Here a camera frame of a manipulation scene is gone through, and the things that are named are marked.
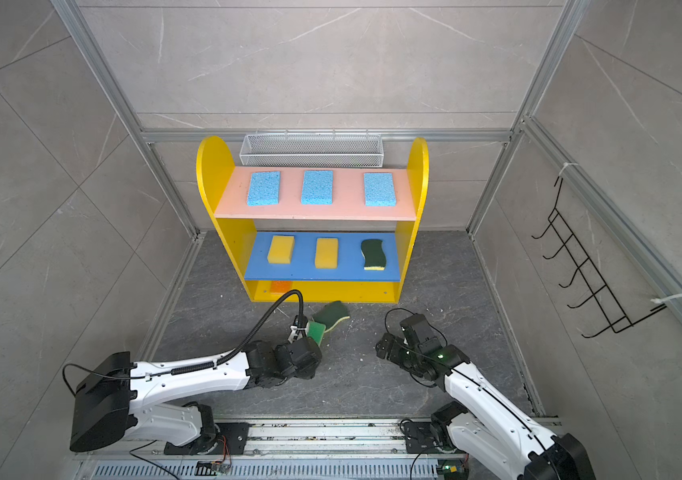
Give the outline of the bright green sponge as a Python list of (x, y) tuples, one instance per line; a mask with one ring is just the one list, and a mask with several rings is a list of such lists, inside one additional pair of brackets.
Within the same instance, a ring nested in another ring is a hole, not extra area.
[(309, 321), (306, 326), (305, 335), (313, 339), (318, 346), (322, 344), (323, 336), (327, 327), (319, 322)]

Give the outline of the dark green wavy sponge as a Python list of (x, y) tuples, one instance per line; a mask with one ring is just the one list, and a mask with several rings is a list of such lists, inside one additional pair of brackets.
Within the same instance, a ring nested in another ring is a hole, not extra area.
[(365, 239), (360, 245), (365, 271), (384, 271), (387, 257), (383, 249), (382, 239)]
[(332, 331), (341, 322), (350, 318), (348, 307), (341, 301), (326, 304), (312, 316), (312, 320), (325, 327), (326, 332)]

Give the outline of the orange sponge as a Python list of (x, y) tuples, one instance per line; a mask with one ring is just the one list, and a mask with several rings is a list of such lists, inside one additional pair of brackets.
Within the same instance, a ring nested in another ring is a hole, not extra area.
[(282, 295), (292, 289), (291, 281), (272, 281), (270, 283), (269, 292), (272, 294)]

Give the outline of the yellow rectangular sponge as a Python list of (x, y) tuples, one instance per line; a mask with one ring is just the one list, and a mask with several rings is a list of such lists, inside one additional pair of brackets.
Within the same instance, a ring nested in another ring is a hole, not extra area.
[(314, 265), (316, 269), (331, 270), (338, 267), (338, 238), (318, 238)]

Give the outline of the dark green wavy sponge front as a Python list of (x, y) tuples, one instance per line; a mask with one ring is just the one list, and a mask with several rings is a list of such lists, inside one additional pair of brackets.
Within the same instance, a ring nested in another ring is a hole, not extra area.
[(383, 249), (382, 239), (365, 239), (360, 245), (365, 271), (384, 271), (387, 257)]

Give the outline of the light blue cellulose sponge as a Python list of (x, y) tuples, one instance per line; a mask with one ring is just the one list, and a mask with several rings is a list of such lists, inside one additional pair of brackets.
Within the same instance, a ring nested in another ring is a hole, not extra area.
[(364, 202), (367, 207), (394, 207), (397, 204), (392, 173), (364, 173), (363, 182)]

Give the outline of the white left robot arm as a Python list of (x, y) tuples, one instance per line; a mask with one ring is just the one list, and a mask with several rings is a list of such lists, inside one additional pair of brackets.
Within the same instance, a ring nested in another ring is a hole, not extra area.
[(171, 455), (207, 453), (223, 434), (211, 407), (194, 396), (309, 380), (321, 360), (310, 337), (277, 346), (254, 341), (239, 350), (172, 362), (132, 361), (128, 352), (114, 353), (74, 390), (69, 449), (83, 453), (141, 440), (163, 442)]

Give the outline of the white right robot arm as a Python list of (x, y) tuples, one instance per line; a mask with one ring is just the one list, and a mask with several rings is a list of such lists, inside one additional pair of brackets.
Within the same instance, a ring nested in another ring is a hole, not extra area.
[(452, 402), (431, 416), (440, 445), (469, 454), (501, 479), (594, 479), (586, 448), (573, 435), (559, 436), (502, 395), (454, 345), (413, 341), (386, 333), (376, 355), (408, 373), (433, 381)]

